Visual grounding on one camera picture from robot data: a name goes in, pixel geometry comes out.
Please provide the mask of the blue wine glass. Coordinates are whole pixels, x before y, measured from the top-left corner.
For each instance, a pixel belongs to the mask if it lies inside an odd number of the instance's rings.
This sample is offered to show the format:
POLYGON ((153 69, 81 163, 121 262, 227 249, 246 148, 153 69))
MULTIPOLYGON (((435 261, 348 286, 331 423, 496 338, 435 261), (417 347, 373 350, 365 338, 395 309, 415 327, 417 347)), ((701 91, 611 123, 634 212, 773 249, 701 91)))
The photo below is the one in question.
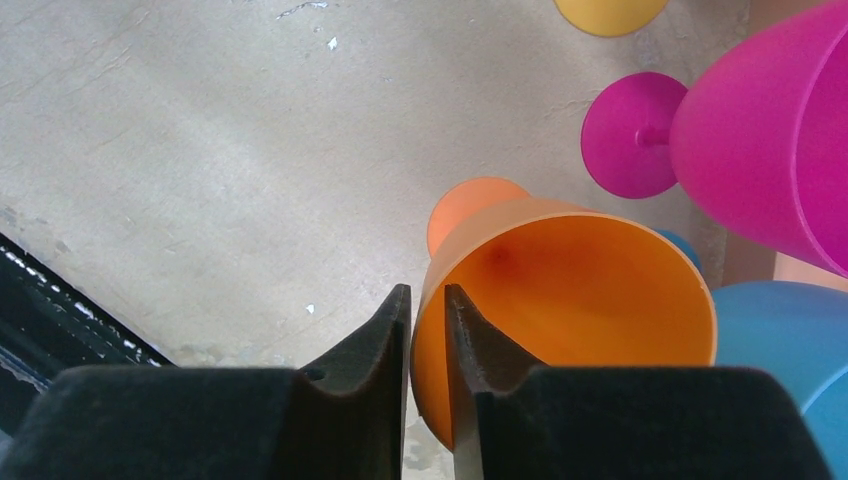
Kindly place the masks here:
POLYGON ((727 412, 688 411, 672 443, 682 479, 835 478, 847 475, 847 296, 808 283, 706 286, 691 259, 663 234, 641 229, 634 268, 634 338, 640 366, 730 369, 769 376, 788 394, 791 416, 757 427, 762 385, 734 387, 727 412))

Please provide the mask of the yellow wine glass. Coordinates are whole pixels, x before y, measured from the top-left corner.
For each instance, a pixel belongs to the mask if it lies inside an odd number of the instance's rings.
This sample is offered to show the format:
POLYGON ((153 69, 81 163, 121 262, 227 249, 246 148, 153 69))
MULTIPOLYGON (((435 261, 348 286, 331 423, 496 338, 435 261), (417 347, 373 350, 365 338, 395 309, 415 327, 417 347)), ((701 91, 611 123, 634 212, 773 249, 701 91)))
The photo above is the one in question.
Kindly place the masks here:
POLYGON ((652 22, 668 0, 555 0, 561 15, 577 29, 598 37, 620 37, 652 22))

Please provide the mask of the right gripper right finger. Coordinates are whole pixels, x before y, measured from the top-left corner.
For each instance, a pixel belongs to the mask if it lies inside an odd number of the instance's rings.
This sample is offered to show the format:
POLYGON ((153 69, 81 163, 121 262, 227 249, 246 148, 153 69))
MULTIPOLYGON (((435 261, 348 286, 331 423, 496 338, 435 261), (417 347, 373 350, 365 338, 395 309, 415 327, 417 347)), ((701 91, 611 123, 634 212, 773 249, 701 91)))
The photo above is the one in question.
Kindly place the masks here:
POLYGON ((555 367, 444 291, 459 479, 828 479, 788 392, 725 367, 555 367))

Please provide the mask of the orange wine glass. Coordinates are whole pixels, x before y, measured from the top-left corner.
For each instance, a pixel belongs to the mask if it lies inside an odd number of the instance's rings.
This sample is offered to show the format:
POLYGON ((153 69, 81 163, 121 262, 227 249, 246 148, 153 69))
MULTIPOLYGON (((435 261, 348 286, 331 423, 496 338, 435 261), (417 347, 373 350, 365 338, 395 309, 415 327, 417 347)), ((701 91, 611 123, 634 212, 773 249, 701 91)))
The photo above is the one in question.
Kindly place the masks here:
POLYGON ((717 315, 694 262, 637 222, 534 196, 500 177, 447 191, 427 225, 430 263, 411 346, 425 424, 454 445, 444 289, 554 366, 708 366, 717 315))

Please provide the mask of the pink wine glass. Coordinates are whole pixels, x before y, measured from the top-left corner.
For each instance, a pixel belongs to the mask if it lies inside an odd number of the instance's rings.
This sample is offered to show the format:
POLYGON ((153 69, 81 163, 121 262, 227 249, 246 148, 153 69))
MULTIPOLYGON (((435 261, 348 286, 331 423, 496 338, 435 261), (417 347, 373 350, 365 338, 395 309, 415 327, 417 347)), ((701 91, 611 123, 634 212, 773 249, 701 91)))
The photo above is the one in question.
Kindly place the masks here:
POLYGON ((691 86, 623 77, 590 106, 590 176, 642 199, 680 185, 715 222, 837 275, 847 272, 847 5, 761 31, 691 86))

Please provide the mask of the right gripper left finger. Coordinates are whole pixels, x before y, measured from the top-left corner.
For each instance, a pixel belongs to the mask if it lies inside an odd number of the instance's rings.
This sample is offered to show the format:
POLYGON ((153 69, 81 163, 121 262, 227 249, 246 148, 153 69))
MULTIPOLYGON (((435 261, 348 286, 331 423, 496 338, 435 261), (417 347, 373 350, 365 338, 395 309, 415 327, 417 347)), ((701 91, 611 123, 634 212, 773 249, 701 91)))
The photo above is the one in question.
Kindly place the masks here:
POLYGON ((5 479, 398 479, 411 289, 299 369, 85 366, 29 409, 5 479))

